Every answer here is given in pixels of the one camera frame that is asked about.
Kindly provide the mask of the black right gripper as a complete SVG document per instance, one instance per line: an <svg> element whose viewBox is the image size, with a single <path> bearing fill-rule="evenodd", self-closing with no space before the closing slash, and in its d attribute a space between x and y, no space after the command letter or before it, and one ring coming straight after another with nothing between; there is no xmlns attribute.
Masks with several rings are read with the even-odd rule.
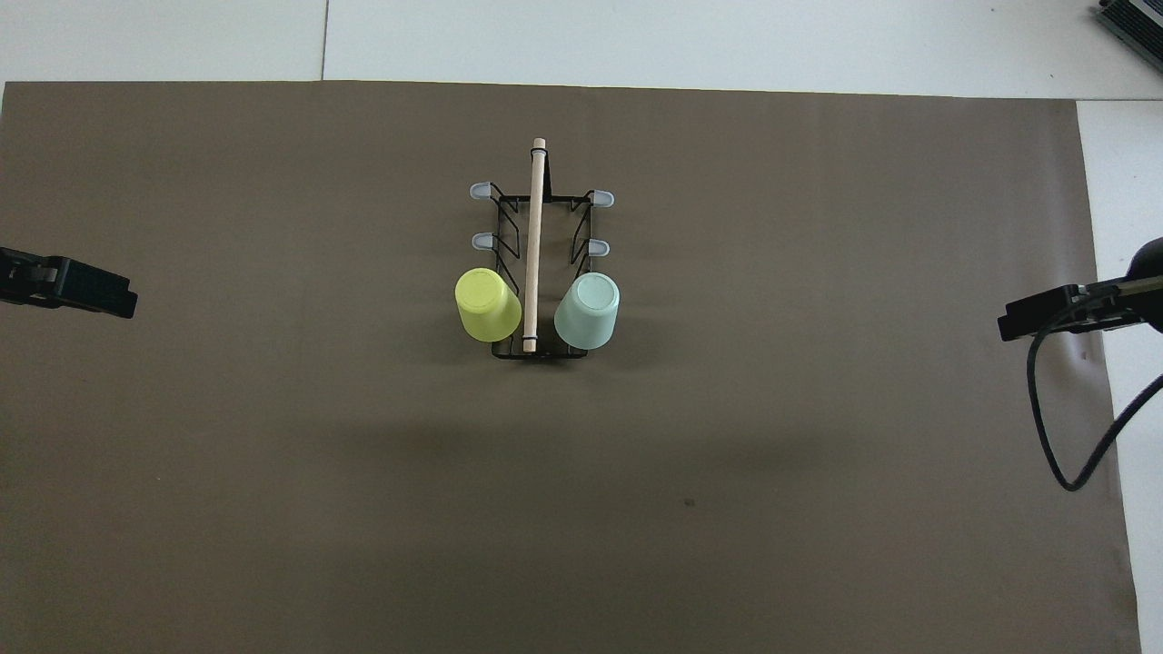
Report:
<svg viewBox="0 0 1163 654"><path fill-rule="evenodd" d="M1032 337L1041 330L1083 332L1118 330L1133 324L1133 312L1150 324L1156 332L1162 332L1162 237L1147 242L1134 257L1126 273L1126 282L1149 282L1155 279L1158 286L1128 294L1123 292L1123 303L1116 296L1115 282L1094 282L1094 284L1066 284L1020 301L1007 303L1005 313L997 319L999 337L1004 342L1021 337Z"/></svg>

